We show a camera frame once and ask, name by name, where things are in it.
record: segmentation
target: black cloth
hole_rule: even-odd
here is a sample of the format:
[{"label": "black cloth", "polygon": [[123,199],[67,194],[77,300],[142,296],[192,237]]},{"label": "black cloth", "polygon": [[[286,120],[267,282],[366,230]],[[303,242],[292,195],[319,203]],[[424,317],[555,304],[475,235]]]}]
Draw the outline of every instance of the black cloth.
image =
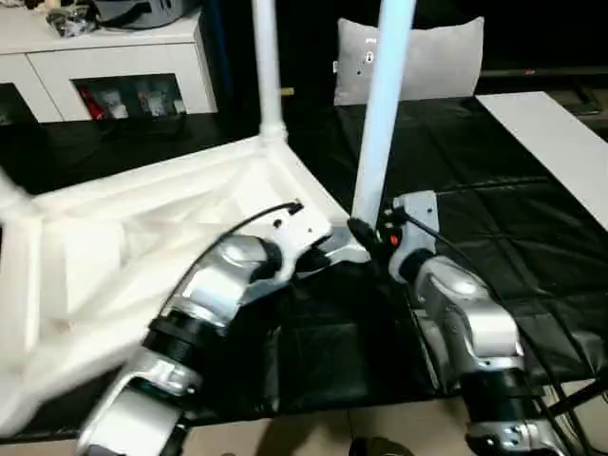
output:
[{"label": "black cloth", "polygon": [[[347,209],[364,113],[286,112],[290,146]],[[9,127],[0,163],[39,193],[255,130],[219,115]],[[33,162],[42,175],[31,174]],[[559,380],[604,370],[608,236],[477,101],[401,104],[385,195],[427,189],[439,195],[441,232],[489,277]],[[199,424],[453,393],[420,335],[405,291],[382,271],[335,266],[239,313],[198,398]],[[524,348],[533,380],[546,382]],[[73,437],[109,378],[52,401],[12,440]]]}]

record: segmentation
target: metal bracket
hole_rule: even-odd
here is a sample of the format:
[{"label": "metal bracket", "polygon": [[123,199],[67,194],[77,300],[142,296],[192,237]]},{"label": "metal bracket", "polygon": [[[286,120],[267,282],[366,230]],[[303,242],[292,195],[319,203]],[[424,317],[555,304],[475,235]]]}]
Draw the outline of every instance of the metal bracket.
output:
[{"label": "metal bracket", "polygon": [[[426,226],[439,231],[439,212],[437,209],[437,196],[432,190],[407,193],[392,201],[392,208],[403,207],[406,213],[422,221]],[[389,273],[400,283],[406,281],[399,275],[399,268],[404,260],[415,250],[427,249],[435,252],[435,237],[427,234],[411,222],[403,227],[401,243],[390,258]]]}]

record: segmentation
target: white pole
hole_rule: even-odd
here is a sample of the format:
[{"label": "white pole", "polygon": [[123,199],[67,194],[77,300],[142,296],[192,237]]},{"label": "white pole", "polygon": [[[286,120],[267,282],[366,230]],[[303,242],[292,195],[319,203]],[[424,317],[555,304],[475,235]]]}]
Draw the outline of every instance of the white pole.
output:
[{"label": "white pole", "polygon": [[366,112],[352,216],[375,227],[406,63],[415,0],[384,0],[380,43]]},{"label": "white pole", "polygon": [[276,47],[275,0],[252,0],[256,32],[257,84],[263,140],[285,139]]}]

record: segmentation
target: cushion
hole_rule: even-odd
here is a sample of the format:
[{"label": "cushion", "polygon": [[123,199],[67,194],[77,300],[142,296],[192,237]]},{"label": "cushion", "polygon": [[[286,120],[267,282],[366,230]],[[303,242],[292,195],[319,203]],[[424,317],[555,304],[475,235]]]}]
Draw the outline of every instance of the cushion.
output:
[{"label": "cushion", "polygon": [[[339,56],[335,105],[368,100],[379,30],[346,19],[338,21]],[[467,97],[479,79],[484,18],[461,26],[412,30],[400,100]]]}]

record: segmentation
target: white styrofoam frame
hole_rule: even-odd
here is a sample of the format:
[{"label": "white styrofoam frame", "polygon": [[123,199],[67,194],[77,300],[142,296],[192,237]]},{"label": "white styrofoam frame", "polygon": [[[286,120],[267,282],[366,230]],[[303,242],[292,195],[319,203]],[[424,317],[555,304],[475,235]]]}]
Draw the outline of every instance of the white styrofoam frame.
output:
[{"label": "white styrofoam frame", "polygon": [[[256,206],[267,204],[272,198],[298,198],[305,205],[316,206],[331,223],[346,222],[348,215],[345,211],[285,142],[280,112],[274,0],[252,1],[262,112],[260,136],[75,185],[32,200],[23,198],[6,179],[0,179],[0,219],[5,223],[4,241],[11,242],[9,249],[3,246],[0,257],[0,321],[10,322],[10,325],[0,326],[0,339],[4,337],[7,342],[14,342],[17,349],[16,355],[4,354],[4,366],[0,366],[0,389],[4,393],[0,402],[0,434],[18,430],[48,398],[124,361],[141,340],[147,322],[165,299],[167,287],[179,279],[183,270],[204,248],[205,242],[211,242],[228,222],[221,219],[222,214],[229,215],[232,211],[240,212],[242,216],[243,211],[258,209]],[[409,34],[403,22],[397,24],[398,21],[391,20],[391,16],[396,14],[411,21],[415,4],[414,0],[407,0],[407,5],[400,7],[401,2],[404,0],[383,2],[383,39],[372,82],[355,207],[361,207],[360,200],[367,200],[368,192],[379,200],[378,186],[381,192],[384,183],[390,139],[380,141],[380,137],[387,134],[391,137],[398,90],[383,94],[386,86],[380,80],[401,81]],[[399,55],[400,49],[403,49],[403,58]],[[390,60],[393,58],[398,62],[392,63]],[[388,122],[389,128],[379,119]],[[374,144],[379,145],[371,151]],[[372,152],[377,154],[377,160],[384,161],[380,167],[372,166]],[[263,163],[261,166],[268,169],[266,177],[273,181],[273,185],[260,190],[264,184],[254,184],[250,194],[241,191],[232,198],[230,210],[222,208],[224,193],[232,191],[231,183],[239,186],[249,179],[246,174],[235,178],[237,171],[231,174],[231,169],[244,167],[251,171],[255,162]],[[366,178],[370,172],[376,174],[371,180]],[[110,275],[111,282],[95,282],[95,286],[90,288],[79,288],[76,294],[67,292],[72,288],[70,283],[78,283],[78,280],[70,281],[71,276],[86,278],[78,274],[83,270],[81,262],[86,263],[86,256],[81,251],[87,245],[90,245],[91,255],[95,255],[96,249],[100,255],[107,255],[107,250],[118,243],[98,242],[96,237],[108,235],[119,239],[126,236],[117,225],[121,220],[149,215],[159,208],[162,212],[167,203],[194,197],[206,199],[207,209],[215,208],[207,210],[211,215],[209,223],[203,224],[208,228],[205,228],[204,236],[190,226],[188,217],[179,219],[171,229],[161,230],[161,236],[152,239],[151,250],[142,250],[143,254],[139,252],[140,256],[127,265],[127,271],[121,269],[122,265],[115,264],[114,252],[110,252],[105,262],[92,266],[87,263],[84,270],[88,274],[96,267],[106,269],[106,272],[114,271],[116,274]],[[375,223],[377,202],[364,202],[363,205],[367,214],[364,219],[373,219]],[[86,223],[79,224],[81,220],[86,220]],[[266,218],[248,229],[258,234],[263,232],[264,226],[268,229],[271,220]],[[88,223],[95,226],[92,231]],[[63,226],[69,228],[69,237],[62,237]],[[54,261],[61,261],[63,269],[54,268]],[[47,287],[50,295],[61,295],[62,287],[53,282],[58,277],[64,283],[65,300],[46,306],[40,290]],[[142,277],[146,281],[138,282],[137,279]]]}]

